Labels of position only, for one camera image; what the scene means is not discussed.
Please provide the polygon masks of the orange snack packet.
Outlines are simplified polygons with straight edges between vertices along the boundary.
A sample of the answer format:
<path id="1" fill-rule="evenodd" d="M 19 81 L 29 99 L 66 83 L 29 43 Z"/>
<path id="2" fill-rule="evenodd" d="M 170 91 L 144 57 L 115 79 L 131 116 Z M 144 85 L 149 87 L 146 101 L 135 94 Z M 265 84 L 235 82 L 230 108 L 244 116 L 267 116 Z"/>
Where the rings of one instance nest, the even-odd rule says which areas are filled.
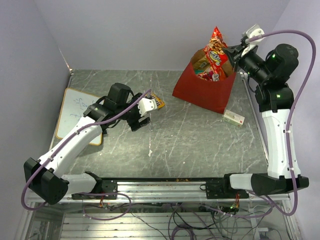
<path id="1" fill-rule="evenodd" d="M 228 78 L 228 75 L 225 73 L 225 71 L 222 68 L 217 70 L 217 74 L 218 74 L 219 81 L 224 81 Z"/>

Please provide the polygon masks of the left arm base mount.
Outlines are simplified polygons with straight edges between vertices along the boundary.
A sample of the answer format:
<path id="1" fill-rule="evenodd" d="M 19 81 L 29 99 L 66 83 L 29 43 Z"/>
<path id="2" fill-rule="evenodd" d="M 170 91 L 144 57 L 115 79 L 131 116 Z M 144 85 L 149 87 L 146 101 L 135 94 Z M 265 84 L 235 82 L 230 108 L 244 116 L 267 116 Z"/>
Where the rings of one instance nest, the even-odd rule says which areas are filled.
<path id="1" fill-rule="evenodd" d="M 116 193 L 118 192 L 118 184 L 114 180 L 102 180 L 94 189 L 90 192 L 91 194 L 104 194 L 104 195 L 85 195 L 75 193 L 71 195 L 73 200 L 115 200 L 117 198 Z"/>

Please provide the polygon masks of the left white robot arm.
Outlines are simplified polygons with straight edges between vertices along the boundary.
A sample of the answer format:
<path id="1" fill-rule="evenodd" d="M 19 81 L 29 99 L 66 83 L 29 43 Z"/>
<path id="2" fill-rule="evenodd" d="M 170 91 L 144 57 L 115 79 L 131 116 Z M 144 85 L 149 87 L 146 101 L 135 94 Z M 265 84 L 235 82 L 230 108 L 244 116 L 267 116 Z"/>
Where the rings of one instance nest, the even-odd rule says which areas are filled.
<path id="1" fill-rule="evenodd" d="M 146 126 L 150 122 L 147 113 L 157 109 L 155 100 L 148 97 L 150 93 L 148 89 L 133 94 L 129 86 L 114 83 L 108 95 L 89 105 L 74 128 L 55 147 L 38 159 L 30 157 L 23 165 L 26 184 L 21 193 L 22 206 L 28 208 L 27 190 L 32 190 L 49 205 L 68 194 L 87 195 L 91 199 L 105 195 L 102 178 L 91 172 L 67 175 L 66 171 L 93 139 L 120 121 L 126 121 L 133 132 Z"/>

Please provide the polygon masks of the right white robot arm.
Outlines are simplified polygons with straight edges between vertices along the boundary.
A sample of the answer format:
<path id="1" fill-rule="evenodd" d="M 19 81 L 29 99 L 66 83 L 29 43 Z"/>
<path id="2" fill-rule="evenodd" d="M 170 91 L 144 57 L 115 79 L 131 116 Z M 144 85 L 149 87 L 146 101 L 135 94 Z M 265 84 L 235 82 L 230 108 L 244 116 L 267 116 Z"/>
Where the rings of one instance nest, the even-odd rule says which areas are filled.
<path id="1" fill-rule="evenodd" d="M 288 194 L 309 187 L 309 179 L 301 175 L 295 159 L 294 141 L 286 136 L 294 103 L 287 81 L 299 64 L 298 50 L 281 43 L 265 59 L 257 55 L 257 46 L 249 48 L 240 44 L 224 48 L 223 52 L 232 67 L 242 69 L 257 83 L 254 95 L 267 133 L 268 167 L 266 173 L 225 175 L 229 181 L 221 184 L 221 194 L 231 198 L 238 190 L 246 190 L 263 196 Z"/>

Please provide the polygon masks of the small red snack packet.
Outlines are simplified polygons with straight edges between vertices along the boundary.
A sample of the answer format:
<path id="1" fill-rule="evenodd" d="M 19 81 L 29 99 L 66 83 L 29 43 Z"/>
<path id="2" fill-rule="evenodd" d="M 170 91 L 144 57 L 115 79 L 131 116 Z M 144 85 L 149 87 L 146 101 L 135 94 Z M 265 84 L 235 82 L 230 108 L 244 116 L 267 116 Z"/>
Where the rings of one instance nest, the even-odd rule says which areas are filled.
<path id="1" fill-rule="evenodd" d="M 224 54 L 223 48 L 227 45 L 223 40 L 223 35 L 216 26 L 213 30 L 209 43 L 204 47 L 204 53 L 210 62 L 210 69 L 218 73 L 218 69 L 223 69 L 222 66 L 228 60 Z"/>

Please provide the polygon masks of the red paper bag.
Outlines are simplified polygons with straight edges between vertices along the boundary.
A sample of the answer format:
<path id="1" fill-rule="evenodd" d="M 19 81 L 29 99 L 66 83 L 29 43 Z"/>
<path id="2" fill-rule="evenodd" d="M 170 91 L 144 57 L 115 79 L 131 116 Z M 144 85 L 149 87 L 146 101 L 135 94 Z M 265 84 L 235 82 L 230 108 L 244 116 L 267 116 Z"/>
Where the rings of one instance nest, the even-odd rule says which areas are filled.
<path id="1" fill-rule="evenodd" d="M 208 81 L 199 78 L 194 71 L 194 64 L 204 55 L 202 49 L 195 52 L 178 79 L 172 96 L 201 108 L 223 114 L 231 95 L 236 72 L 227 61 L 222 65 L 222 70 L 226 75 L 225 80 Z"/>

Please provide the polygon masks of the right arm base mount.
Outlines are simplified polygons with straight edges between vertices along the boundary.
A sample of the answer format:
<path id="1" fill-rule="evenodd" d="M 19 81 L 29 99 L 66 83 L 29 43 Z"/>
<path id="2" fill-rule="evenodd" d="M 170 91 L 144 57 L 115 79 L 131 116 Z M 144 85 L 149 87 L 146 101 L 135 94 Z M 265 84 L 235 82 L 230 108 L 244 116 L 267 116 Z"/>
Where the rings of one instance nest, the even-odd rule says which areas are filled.
<path id="1" fill-rule="evenodd" d="M 242 189 L 231 188 L 230 181 L 224 177 L 210 178 L 199 186 L 207 199 L 248 199 L 249 194 Z"/>

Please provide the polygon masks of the brown snack pouch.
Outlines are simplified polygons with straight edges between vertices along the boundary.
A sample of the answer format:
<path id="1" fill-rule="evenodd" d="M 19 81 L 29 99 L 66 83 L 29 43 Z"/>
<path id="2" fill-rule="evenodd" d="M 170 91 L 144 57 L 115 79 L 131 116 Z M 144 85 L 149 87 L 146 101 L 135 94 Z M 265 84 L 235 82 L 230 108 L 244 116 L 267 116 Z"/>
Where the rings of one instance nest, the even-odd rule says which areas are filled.
<path id="1" fill-rule="evenodd" d="M 198 59 L 194 64 L 193 64 L 193 69 L 194 71 L 204 71 L 210 66 L 210 62 L 207 59 L 207 56 L 204 55 L 202 58 Z"/>

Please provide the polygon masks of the orange Fox's candy bag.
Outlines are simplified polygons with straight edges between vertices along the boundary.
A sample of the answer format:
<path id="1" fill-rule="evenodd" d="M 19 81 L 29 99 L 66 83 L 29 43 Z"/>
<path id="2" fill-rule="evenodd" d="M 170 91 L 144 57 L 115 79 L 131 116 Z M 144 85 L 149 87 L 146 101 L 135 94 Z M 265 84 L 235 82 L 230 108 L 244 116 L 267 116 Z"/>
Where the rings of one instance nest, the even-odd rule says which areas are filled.
<path id="1" fill-rule="evenodd" d="M 212 69 L 200 72 L 197 77 L 210 82 L 218 82 L 220 80 L 220 75 Z"/>

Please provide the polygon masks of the yellow M&M's bag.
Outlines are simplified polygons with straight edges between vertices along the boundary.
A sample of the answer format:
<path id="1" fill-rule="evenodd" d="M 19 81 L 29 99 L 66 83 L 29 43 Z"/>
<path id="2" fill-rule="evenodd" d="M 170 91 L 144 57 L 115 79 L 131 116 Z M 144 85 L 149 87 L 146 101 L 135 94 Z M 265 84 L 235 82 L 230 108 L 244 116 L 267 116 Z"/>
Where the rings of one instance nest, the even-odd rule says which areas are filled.
<path id="1" fill-rule="evenodd" d="M 165 102 L 162 99 L 160 99 L 154 92 L 149 92 L 145 97 L 154 101 L 157 106 L 157 109 L 161 109 L 165 106 Z"/>

